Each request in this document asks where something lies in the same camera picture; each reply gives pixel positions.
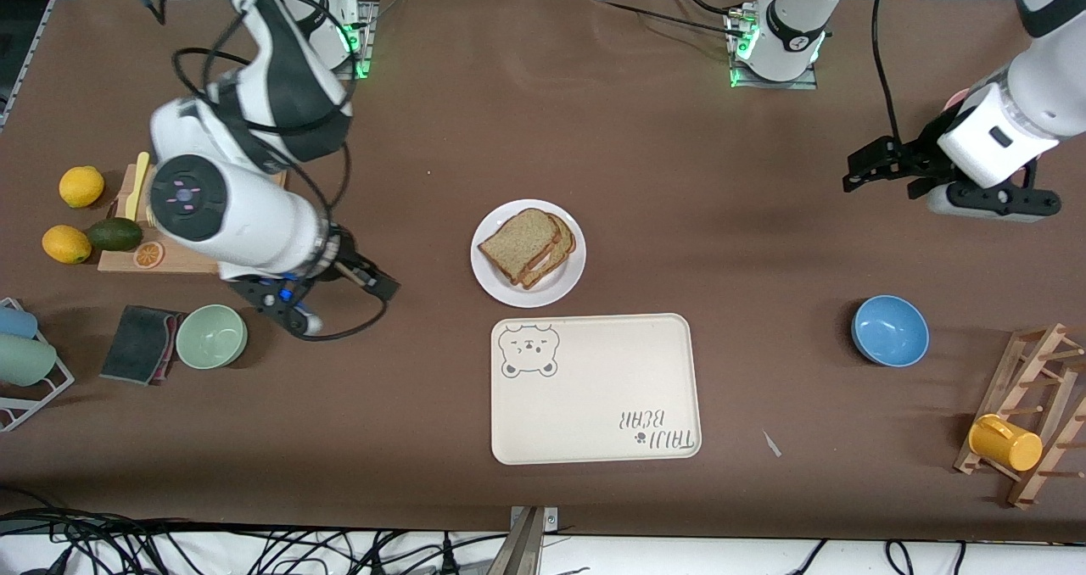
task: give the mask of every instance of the green bowl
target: green bowl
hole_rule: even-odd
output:
[[[177,330],[177,355],[194,370],[229,365],[245,349],[249,329],[241,316],[213,303],[191,313]]]

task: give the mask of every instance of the avocado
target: avocado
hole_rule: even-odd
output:
[[[143,240],[143,230],[128,218],[104,218],[87,229],[90,243],[101,250],[131,250]]]

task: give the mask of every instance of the mug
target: mug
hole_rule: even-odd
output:
[[[29,312],[0,305],[0,334],[34,339],[38,335],[38,320]]]
[[[969,449],[1006,467],[1026,471],[1040,460],[1044,446],[1035,433],[985,414],[969,429]]]
[[[0,334],[0,380],[31,386],[53,371],[56,349],[36,339]]]

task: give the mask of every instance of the bear drawing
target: bear drawing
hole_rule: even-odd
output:
[[[522,325],[505,327],[497,338],[502,350],[502,374],[515,378],[521,372],[539,372],[551,377],[558,371],[554,360],[558,350],[558,333],[551,325]]]

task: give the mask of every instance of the toast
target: toast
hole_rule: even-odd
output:
[[[561,229],[547,213],[528,208],[509,218],[479,250],[513,285],[540,265],[561,239]]]
[[[546,277],[547,274],[554,272],[559,265],[563,265],[563,263],[569,259],[569,255],[577,250],[577,237],[573,236],[573,232],[570,230],[569,225],[566,225],[565,221],[558,218],[558,216],[555,216],[550,212],[546,213],[546,215],[551,217],[551,221],[554,221],[555,224],[558,225],[558,232],[561,237],[558,239],[558,243],[554,246],[554,249],[551,250],[551,254],[548,254],[546,260],[543,261],[542,265],[539,265],[539,267],[532,265],[522,276],[520,276],[520,285],[522,285],[526,289],[534,288],[536,283],[543,280],[543,277]]]

